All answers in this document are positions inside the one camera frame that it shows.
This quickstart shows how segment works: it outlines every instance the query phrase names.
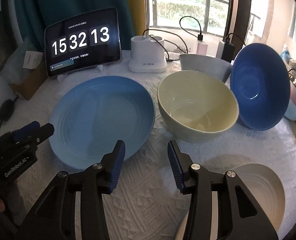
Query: digital clock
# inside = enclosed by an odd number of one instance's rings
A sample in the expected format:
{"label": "digital clock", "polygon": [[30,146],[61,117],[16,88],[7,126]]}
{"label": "digital clock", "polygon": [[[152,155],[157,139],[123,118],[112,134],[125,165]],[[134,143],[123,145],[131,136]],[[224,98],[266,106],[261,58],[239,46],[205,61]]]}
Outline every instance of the digital clock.
{"label": "digital clock", "polygon": [[120,60],[117,9],[91,11],[48,26],[45,53],[49,77]]}

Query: blue plate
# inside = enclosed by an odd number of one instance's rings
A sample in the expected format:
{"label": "blue plate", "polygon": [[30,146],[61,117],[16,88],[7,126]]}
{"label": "blue plate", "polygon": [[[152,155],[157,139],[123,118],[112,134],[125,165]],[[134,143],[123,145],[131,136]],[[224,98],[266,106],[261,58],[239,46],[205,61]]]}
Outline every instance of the blue plate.
{"label": "blue plate", "polygon": [[264,131],[284,116],[290,99],[288,72],[269,46],[253,43],[237,55],[230,88],[239,103],[239,118],[247,127]]}
{"label": "blue plate", "polygon": [[145,143],[155,122],[151,96],[137,82],[119,76],[88,80],[70,90],[56,105],[50,123],[53,152],[67,165],[84,170],[126,144],[125,159]]}

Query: table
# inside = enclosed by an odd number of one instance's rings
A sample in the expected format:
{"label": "table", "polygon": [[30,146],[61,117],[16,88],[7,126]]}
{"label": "table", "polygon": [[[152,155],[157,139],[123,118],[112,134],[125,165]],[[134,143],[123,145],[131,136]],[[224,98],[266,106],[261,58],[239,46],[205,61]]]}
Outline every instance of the table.
{"label": "table", "polygon": [[[71,88],[91,78],[119,75],[134,79],[151,94],[156,110],[155,125],[144,146],[124,162],[117,188],[104,195],[104,208],[110,237],[114,239],[173,239],[188,211],[190,196],[176,189],[167,157],[167,143],[174,139],[165,128],[157,104],[157,86],[168,74],[180,70],[178,61],[164,73],[132,73],[128,70],[129,51],[123,51],[118,64],[88,69],[68,75],[61,83],[46,80],[29,101],[18,100],[12,118],[0,134],[18,129],[37,120],[49,121],[60,98]],[[243,163],[267,165],[280,177],[286,196],[286,208],[278,236],[282,239],[296,223],[296,138],[291,122],[282,119],[268,131],[253,131],[235,124],[221,137],[203,144],[177,141],[188,153],[210,171],[220,172]],[[53,177],[62,170],[78,172],[63,164],[51,151],[49,141],[37,150],[38,161],[18,180],[20,193],[29,210]],[[77,239],[80,239],[80,194],[76,201]]]}

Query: brown box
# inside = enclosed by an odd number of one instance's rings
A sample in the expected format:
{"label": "brown box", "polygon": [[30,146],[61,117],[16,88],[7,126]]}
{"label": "brown box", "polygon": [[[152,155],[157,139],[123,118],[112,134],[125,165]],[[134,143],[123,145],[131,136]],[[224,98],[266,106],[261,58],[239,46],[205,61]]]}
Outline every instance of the brown box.
{"label": "brown box", "polygon": [[15,94],[23,96],[29,100],[47,79],[46,62],[45,59],[39,64],[37,68],[32,70],[28,77],[20,85],[9,84]]}

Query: metal screw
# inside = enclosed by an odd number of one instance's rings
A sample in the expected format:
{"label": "metal screw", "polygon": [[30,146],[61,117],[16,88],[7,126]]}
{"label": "metal screw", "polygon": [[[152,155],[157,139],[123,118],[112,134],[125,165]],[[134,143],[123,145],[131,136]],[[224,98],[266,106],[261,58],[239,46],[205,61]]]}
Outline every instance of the metal screw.
{"label": "metal screw", "polygon": [[235,177],[235,172],[234,171],[227,171],[227,175],[230,178],[234,178]]}
{"label": "metal screw", "polygon": [[65,171],[61,171],[61,172],[58,173],[58,177],[61,178],[61,179],[66,177],[66,176],[67,176],[67,172],[65,172]]}
{"label": "metal screw", "polygon": [[201,167],[200,167],[200,165],[199,165],[198,163],[193,163],[193,164],[191,165],[191,168],[192,168],[193,170],[199,170]]}
{"label": "metal screw", "polygon": [[103,165],[101,163],[95,163],[94,165],[92,165],[92,167],[95,170],[100,170],[103,167]]}

